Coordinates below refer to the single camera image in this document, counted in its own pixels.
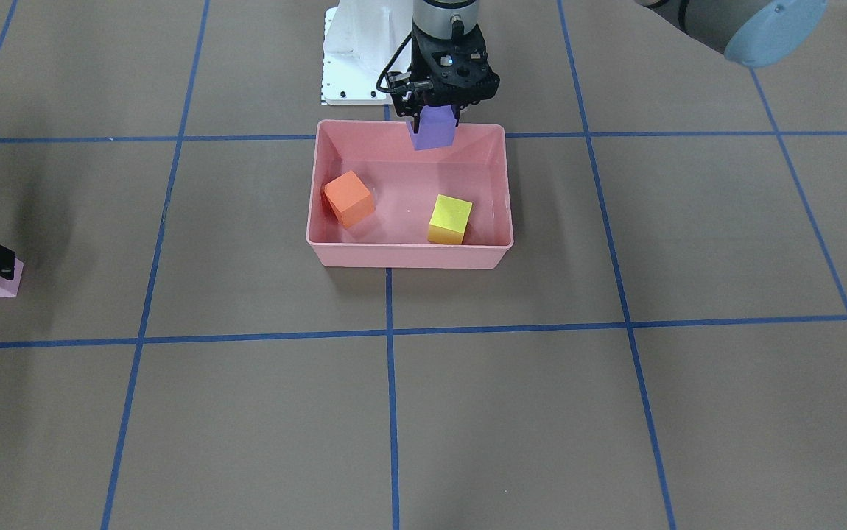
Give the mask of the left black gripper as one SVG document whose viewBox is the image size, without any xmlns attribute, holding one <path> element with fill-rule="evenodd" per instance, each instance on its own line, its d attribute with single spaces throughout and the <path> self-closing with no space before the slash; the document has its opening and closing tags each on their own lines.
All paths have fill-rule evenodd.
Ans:
<svg viewBox="0 0 847 530">
<path fill-rule="evenodd" d="M 437 39 L 417 26 L 393 54 L 393 107 L 410 119 L 411 133 L 420 133 L 427 105 L 453 105 L 454 126 L 468 105 L 494 98 L 501 80 L 488 62 L 482 28 L 457 39 Z"/>
</svg>

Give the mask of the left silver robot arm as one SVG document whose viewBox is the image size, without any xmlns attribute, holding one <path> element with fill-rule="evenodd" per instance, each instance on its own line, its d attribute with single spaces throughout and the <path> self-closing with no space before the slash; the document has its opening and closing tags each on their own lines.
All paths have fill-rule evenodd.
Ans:
<svg viewBox="0 0 847 530">
<path fill-rule="evenodd" d="M 814 32 L 825 1 L 644 1 L 670 26 L 750 69 L 790 56 Z M 449 107 L 460 120 L 470 105 L 494 98 L 501 80 L 488 62 L 477 1 L 414 1 L 411 27 L 380 71 L 376 90 L 389 95 L 414 133 L 424 108 Z"/>
</svg>

